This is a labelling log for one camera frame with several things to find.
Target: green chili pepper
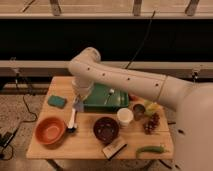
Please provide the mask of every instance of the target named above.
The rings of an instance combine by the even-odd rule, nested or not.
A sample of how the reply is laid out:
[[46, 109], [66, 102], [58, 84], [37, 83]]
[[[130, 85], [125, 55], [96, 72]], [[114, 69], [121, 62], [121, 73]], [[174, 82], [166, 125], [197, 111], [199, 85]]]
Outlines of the green chili pepper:
[[153, 152], [153, 153], [164, 153], [166, 152], [167, 150], [165, 150], [164, 147], [162, 146], [145, 146], [145, 147], [141, 147], [141, 148], [138, 148], [136, 150], [136, 158], [139, 158], [139, 154], [142, 153], [142, 152]]

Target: black wall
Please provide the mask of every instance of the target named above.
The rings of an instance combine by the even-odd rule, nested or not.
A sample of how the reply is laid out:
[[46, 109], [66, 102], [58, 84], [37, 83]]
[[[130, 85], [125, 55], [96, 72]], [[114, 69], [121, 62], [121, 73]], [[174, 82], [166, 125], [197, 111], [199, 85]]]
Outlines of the black wall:
[[[0, 59], [70, 60], [93, 46], [130, 60], [149, 20], [0, 20]], [[213, 20], [153, 20], [137, 61], [213, 61]]]

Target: green dish rack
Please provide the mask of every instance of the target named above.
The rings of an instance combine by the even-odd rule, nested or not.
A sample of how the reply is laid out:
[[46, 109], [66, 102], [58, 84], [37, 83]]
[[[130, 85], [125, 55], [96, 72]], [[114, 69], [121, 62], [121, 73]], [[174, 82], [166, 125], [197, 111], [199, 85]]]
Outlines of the green dish rack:
[[108, 99], [108, 102], [105, 104], [109, 90], [110, 87], [95, 83], [92, 93], [86, 100], [84, 100], [84, 110], [86, 112], [116, 112], [120, 108], [129, 106], [128, 93], [120, 90], [115, 90], [115, 92]]

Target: white cup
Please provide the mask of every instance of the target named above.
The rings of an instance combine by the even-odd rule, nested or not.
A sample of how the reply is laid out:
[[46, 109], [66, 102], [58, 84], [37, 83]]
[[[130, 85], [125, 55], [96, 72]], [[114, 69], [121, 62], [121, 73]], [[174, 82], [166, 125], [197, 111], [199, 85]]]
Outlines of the white cup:
[[128, 108], [121, 108], [117, 112], [117, 118], [121, 128], [127, 127], [129, 123], [133, 120], [133, 113]]

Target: orange bowl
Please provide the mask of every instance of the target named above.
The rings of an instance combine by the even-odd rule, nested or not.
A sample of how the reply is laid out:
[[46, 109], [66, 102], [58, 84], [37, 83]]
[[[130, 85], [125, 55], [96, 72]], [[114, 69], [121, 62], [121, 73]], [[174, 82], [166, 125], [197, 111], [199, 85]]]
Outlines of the orange bowl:
[[41, 144], [53, 144], [62, 137], [65, 130], [64, 121], [57, 117], [48, 117], [36, 127], [35, 137]]

